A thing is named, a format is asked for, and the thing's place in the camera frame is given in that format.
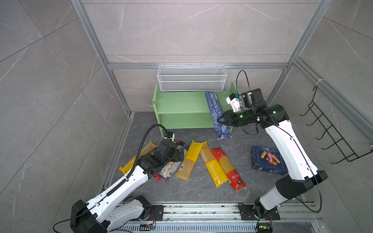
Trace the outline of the long blue spaghetti box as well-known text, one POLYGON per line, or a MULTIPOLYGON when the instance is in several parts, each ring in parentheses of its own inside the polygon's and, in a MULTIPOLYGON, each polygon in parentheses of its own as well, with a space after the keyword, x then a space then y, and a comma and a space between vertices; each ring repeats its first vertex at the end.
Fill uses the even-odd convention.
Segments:
POLYGON ((217 94, 215 92, 206 91, 205 97, 213 119, 218 140, 230 139, 232 137, 230 127, 218 122, 218 118, 223 116, 223 111, 217 94))

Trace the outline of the blue Barilla rigatoni box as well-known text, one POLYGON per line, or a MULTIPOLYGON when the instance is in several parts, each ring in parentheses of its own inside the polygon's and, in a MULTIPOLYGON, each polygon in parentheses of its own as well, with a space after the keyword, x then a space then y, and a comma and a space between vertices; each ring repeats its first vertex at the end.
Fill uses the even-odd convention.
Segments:
POLYGON ((288 169, 278 149, 253 146, 251 150, 252 169, 286 175, 288 169))

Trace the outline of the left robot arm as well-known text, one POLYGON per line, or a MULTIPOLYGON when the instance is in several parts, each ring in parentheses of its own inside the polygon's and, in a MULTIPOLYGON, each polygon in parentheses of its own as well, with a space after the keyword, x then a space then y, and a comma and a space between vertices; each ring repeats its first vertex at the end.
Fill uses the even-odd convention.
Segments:
POLYGON ((127 197, 159 174, 170 162, 182 162, 185 149, 172 140, 150 145, 140 152, 137 164, 101 194, 87 202, 77 201, 71 209, 70 228, 75 233, 109 233, 120 230, 130 220, 151 217, 150 202, 143 196, 127 197))

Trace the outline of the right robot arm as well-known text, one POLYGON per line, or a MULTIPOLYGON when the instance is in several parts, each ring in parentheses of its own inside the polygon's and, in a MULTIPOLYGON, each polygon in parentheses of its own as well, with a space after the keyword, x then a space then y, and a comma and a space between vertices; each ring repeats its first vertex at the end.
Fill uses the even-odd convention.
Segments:
POLYGON ((328 178, 327 173, 319 170, 307 156, 283 106, 274 104, 255 111, 228 110, 218 117, 217 122, 230 127, 258 123, 274 141, 287 166, 287 175, 276 181, 275 187, 255 201, 253 211, 258 219, 264 218, 268 212, 288 200, 319 186, 328 178))

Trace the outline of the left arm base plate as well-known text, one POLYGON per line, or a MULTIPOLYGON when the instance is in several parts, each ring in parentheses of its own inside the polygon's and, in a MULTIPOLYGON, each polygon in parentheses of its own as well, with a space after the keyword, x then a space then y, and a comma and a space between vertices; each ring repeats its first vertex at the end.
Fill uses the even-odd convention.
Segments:
POLYGON ((144 212, 136 220, 139 221, 151 221, 155 219, 156 222, 163 220, 164 215, 164 205, 152 205, 150 209, 145 209, 144 212))

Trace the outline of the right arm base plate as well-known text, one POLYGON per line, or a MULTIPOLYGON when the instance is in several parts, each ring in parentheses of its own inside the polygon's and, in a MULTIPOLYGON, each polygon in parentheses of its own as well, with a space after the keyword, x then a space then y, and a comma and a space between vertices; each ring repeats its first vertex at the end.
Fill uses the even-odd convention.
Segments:
POLYGON ((272 210, 265 210, 259 205, 239 203, 237 208, 242 220, 280 220, 276 207, 272 210))

